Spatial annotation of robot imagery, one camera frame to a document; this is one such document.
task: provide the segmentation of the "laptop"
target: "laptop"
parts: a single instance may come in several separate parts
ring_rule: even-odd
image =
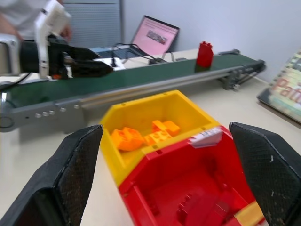
[[[149,55],[159,55],[166,53],[173,44],[179,28],[171,24],[154,19],[150,16],[144,16],[128,48],[115,48],[114,56],[120,59]],[[98,52],[102,58],[112,57],[112,51]]]

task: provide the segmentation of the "laptop screen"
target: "laptop screen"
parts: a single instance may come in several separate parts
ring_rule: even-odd
[[[179,28],[145,16],[134,37],[136,44],[150,55],[165,53],[173,43]]]

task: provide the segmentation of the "person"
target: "person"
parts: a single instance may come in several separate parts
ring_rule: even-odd
[[[0,33],[12,34],[20,40],[34,40],[34,21],[48,0],[0,0]],[[61,34],[69,42],[70,25]]]

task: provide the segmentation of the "robotic arm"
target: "robotic arm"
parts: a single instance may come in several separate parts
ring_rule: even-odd
[[[35,41],[20,41],[16,36],[0,34],[0,76],[39,73],[40,78],[67,79],[101,77],[113,71],[109,65],[93,61],[99,56],[87,48],[69,46],[57,37],[70,20],[70,14],[56,0],[50,0],[35,22]]]

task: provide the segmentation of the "plastic bin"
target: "plastic bin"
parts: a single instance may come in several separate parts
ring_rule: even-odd
[[[120,151],[113,145],[110,134],[114,129],[129,127],[146,136],[152,132],[152,122],[155,120],[173,121],[180,127],[179,134],[172,139],[152,146],[144,145],[131,152]],[[177,90],[113,105],[100,123],[104,126],[101,151],[117,186],[146,154],[219,125]]]
[[[223,130],[216,146],[195,149],[184,140],[143,158],[119,187],[136,226],[220,226],[255,200],[232,136]],[[195,214],[181,212],[191,206],[188,196],[202,201]]]

